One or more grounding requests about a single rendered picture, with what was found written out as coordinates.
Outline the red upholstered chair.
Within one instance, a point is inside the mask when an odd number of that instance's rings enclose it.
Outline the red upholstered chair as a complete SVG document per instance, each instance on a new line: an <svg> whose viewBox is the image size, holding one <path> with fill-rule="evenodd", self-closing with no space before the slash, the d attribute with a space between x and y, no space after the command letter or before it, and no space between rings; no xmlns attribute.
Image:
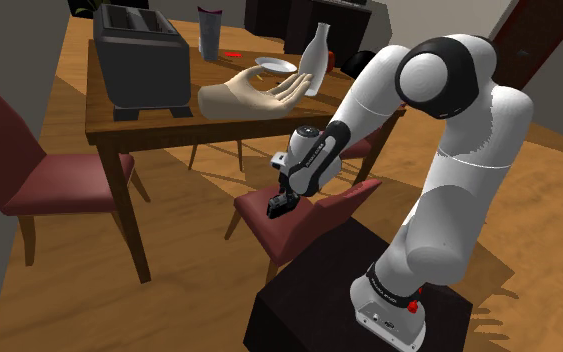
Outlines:
<svg viewBox="0 0 563 352"><path fill-rule="evenodd" d="M362 166L360 168L359 173L356 176L353 184L357 184L362 182L366 179L367 175L369 174L376 158L378 157L379 152L373 152L373 145L379 138L381 129L378 128L370 135L365 137L364 139L358 141L353 146L349 147L348 149L344 150L340 154L341 160L349 160L349 159L361 159Z"/></svg>
<svg viewBox="0 0 563 352"><path fill-rule="evenodd" d="M268 218L263 206L277 187L247 192L234 199L235 212L225 237L230 238L238 223L244 221L270 258L266 280L271 281L280 267L295 259L315 239L350 219L380 185L379 180L369 179L316 202L304 197L294 210L275 219Z"/></svg>
<svg viewBox="0 0 563 352"><path fill-rule="evenodd" d="M98 154L48 154L0 96L0 212L19 220L34 264L37 216L109 213L121 227Z"/></svg>

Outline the dark robot stand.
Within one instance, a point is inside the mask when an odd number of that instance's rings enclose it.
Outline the dark robot stand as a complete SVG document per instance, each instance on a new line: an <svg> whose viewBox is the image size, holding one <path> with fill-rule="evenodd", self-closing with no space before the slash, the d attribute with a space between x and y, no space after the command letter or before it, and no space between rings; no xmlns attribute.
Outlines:
<svg viewBox="0 0 563 352"><path fill-rule="evenodd" d="M355 219L316 239L256 295L249 352L398 352L360 326L351 283L388 244Z"/></svg>

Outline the beige hand sculpture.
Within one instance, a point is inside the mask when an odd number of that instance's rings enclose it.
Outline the beige hand sculpture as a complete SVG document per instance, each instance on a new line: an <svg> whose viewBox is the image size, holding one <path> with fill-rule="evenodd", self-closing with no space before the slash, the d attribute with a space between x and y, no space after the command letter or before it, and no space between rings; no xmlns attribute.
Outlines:
<svg viewBox="0 0 563 352"><path fill-rule="evenodd" d="M222 84L201 87L201 114L209 120L271 120L287 116L309 89L313 75L295 73L280 85L260 91L250 84L250 79L263 71L262 66L253 66Z"/></svg>

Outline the brown wooden table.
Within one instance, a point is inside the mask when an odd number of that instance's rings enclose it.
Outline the brown wooden table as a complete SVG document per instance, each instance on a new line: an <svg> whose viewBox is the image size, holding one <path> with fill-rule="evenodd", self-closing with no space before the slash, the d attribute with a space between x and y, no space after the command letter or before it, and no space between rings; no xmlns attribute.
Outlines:
<svg viewBox="0 0 563 352"><path fill-rule="evenodd" d="M205 61L198 49L190 49L192 97L188 118L174 118L166 110L144 110L135 121L115 122L100 68L95 43L88 42L85 134L88 143L98 150L107 181L120 217L139 281L151 280L140 231L132 206L128 182L120 169L120 153L190 146L288 135L301 125L323 128L331 119L351 86L351 78L335 69L325 76L319 93L304 98L283 119L264 121L210 121L199 111L197 92L200 87L222 83L237 72L255 64L260 52L241 52L238 58L221 57Z"/></svg>

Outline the white plate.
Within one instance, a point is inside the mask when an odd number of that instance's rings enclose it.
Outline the white plate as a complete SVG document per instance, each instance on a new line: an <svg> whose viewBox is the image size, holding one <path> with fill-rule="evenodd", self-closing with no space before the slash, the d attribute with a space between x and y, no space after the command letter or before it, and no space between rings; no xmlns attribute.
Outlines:
<svg viewBox="0 0 563 352"><path fill-rule="evenodd" d="M255 63L266 71L275 74L291 74L297 71L294 64L274 57L258 57L255 59Z"/></svg>

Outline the white bottle vase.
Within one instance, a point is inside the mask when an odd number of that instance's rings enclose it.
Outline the white bottle vase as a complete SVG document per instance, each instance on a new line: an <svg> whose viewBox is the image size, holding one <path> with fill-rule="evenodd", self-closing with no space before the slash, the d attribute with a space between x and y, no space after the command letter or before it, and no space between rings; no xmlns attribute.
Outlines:
<svg viewBox="0 0 563 352"><path fill-rule="evenodd" d="M320 22L312 41L304 50L300 64L299 73L311 74L311 85L306 91L306 96L316 96L323 82L328 67L329 50L327 37L330 25Z"/></svg>

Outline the black rounded object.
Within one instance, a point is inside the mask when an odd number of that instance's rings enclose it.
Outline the black rounded object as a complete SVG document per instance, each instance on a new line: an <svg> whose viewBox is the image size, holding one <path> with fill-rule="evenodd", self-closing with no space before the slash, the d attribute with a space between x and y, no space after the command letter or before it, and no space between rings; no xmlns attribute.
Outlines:
<svg viewBox="0 0 563 352"><path fill-rule="evenodd" d="M347 76L356 79L375 56L376 53L373 51L358 51L345 61L345 63L341 66L340 71Z"/></svg>

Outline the dark cabinet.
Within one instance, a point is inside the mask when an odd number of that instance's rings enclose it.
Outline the dark cabinet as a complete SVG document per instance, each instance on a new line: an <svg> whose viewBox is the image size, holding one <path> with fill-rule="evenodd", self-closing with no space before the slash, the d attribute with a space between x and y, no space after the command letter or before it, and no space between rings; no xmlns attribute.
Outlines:
<svg viewBox="0 0 563 352"><path fill-rule="evenodd" d="M341 67L359 47L372 11L334 0L246 0L244 26L251 34L284 41L286 54L302 54L319 23L329 24L328 50Z"/></svg>

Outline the grey cup with maroon rim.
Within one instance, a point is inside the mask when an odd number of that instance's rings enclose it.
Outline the grey cup with maroon rim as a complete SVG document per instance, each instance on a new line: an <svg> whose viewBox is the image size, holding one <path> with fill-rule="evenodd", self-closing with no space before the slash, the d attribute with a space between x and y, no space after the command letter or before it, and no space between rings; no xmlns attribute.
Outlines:
<svg viewBox="0 0 563 352"><path fill-rule="evenodd" d="M222 10L209 11L198 6L199 47L202 58L215 61L218 58L222 23Z"/></svg>

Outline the dark grey toaster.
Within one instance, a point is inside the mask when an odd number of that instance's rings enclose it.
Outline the dark grey toaster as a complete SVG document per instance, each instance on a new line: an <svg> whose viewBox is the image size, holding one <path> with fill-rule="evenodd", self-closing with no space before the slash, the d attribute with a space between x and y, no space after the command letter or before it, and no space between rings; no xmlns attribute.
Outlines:
<svg viewBox="0 0 563 352"><path fill-rule="evenodd" d="M141 110L192 115L190 47L161 12L103 4L93 38L114 120L136 120Z"/></svg>

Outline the dark potted plant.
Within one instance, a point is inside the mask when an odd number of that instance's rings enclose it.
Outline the dark potted plant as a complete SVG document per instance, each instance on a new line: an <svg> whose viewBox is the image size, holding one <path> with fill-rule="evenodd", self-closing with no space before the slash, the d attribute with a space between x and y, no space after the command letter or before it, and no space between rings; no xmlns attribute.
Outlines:
<svg viewBox="0 0 563 352"><path fill-rule="evenodd" d="M104 0L67 0L73 17L92 19Z"/></svg>

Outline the dark red door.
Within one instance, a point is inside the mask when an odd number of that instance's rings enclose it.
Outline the dark red door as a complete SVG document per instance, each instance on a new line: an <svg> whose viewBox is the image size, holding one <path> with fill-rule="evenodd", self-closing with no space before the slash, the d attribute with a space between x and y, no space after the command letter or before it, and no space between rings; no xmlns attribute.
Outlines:
<svg viewBox="0 0 563 352"><path fill-rule="evenodd" d="M522 90L563 40L563 0L519 0L493 39L493 80Z"/></svg>

